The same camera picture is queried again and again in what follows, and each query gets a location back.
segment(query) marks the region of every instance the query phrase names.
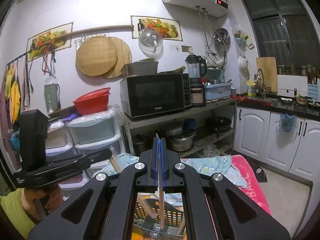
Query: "pink cloth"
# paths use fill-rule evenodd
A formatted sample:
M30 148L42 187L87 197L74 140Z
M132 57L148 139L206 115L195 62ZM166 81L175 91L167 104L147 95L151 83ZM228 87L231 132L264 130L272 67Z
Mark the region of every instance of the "pink cloth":
M255 203L257 203L264 211L272 216L267 199L264 196L256 176L247 160L241 155L233 155L232 164L239 169L242 177L244 177L248 184L248 188L238 188L241 189L241 191L250 197Z

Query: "hand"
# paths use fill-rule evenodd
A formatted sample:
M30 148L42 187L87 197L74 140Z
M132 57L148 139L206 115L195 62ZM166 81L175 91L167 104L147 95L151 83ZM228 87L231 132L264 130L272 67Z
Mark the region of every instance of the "hand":
M46 196L47 193L42 189L30 189L24 188L21 193L21 203L23 209L30 214L33 218L41 221L41 216L38 213L34 204L35 199L40 199ZM63 203L62 192L60 187L56 187L51 193L49 193L49 200L44 208L49 209L49 213L56 210Z

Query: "metal bolt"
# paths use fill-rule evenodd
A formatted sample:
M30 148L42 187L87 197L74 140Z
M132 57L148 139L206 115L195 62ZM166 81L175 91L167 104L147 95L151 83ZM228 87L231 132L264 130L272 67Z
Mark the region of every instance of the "metal bolt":
M104 173L99 173L96 175L96 179L99 180L99 181L103 181L106 179L106 175Z
M138 170L143 169L144 166L145 166L144 163L136 163L136 164L134 165L134 167L135 167L136 169L138 169Z
M220 181L223 179L223 175L221 173L215 173L213 175L213 179L216 180L216 181Z
M185 168L185 165L183 163L176 163L175 167L178 170L183 170Z

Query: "person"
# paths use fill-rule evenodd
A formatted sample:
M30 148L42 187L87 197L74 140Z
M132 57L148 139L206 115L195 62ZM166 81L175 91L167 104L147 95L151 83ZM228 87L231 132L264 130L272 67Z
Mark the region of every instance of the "person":
M59 186L50 193L46 189L18 188L7 196L0 196L0 205L3 211L25 239L28 238L31 229L41 221L34 200L46 195L49 195L49 200L44 208L48 209L48 213L52 213L63 203Z

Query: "microwave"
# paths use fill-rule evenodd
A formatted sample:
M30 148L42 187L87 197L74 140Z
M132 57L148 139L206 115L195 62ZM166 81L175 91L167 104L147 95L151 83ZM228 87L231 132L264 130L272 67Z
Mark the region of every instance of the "microwave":
M189 74L128 76L120 81L120 90L123 111L132 118L191 106Z

